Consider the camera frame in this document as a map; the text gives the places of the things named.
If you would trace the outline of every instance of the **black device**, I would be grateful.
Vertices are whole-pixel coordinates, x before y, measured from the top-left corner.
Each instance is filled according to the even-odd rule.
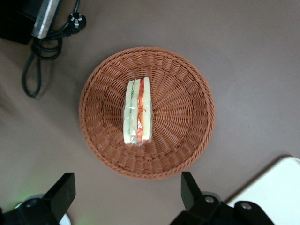
[[[42,198],[24,201],[2,214],[0,225],[59,225],[76,195],[74,173],[65,173]]]
[[[185,211],[171,225],[274,225],[260,206],[236,202],[234,208],[214,194],[201,192],[190,172],[181,174],[181,198]]]
[[[86,18],[77,12],[80,0],[76,0],[73,12],[64,26],[53,30],[52,26],[61,0],[0,0],[0,38],[31,44],[29,56],[22,73],[22,88],[30,98],[35,98],[41,89],[41,60],[54,60],[61,53],[62,39],[77,34],[86,26]],[[56,46],[45,47],[44,41],[56,42]],[[37,85],[35,91],[27,87],[27,72],[37,59]]]

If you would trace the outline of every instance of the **screw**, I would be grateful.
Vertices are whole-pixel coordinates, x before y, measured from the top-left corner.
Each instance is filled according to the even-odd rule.
[[[214,200],[213,197],[211,197],[211,196],[206,196],[206,197],[205,197],[205,201],[206,201],[207,203],[213,203],[215,200]]]
[[[243,203],[241,204],[241,206],[242,206],[243,209],[245,209],[245,210],[250,210],[250,209],[252,209],[251,205],[249,205],[249,204],[246,203],[246,202],[243,202]]]

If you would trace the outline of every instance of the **sandwich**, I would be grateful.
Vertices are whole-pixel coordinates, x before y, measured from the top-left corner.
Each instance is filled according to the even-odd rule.
[[[125,144],[142,145],[152,138],[152,106],[149,78],[129,81],[125,97]]]

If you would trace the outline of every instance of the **wicker basket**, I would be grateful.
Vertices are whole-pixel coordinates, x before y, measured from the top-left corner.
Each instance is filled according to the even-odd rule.
[[[152,142],[123,142],[123,106],[130,80],[149,77]],[[109,168],[131,178],[158,180],[194,163],[207,146],[215,121],[210,88],[185,58],[168,50],[138,47],[104,60],[90,75],[80,99],[83,136]]]

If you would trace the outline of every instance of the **brown basket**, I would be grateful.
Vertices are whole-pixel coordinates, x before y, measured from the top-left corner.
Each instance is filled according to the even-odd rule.
[[[123,106],[130,80],[149,77],[152,142],[123,142]],[[83,136],[109,168],[128,177],[158,180],[194,163],[207,146],[215,108],[201,73],[182,56],[161,48],[127,49],[104,60],[90,75],[80,99]]]

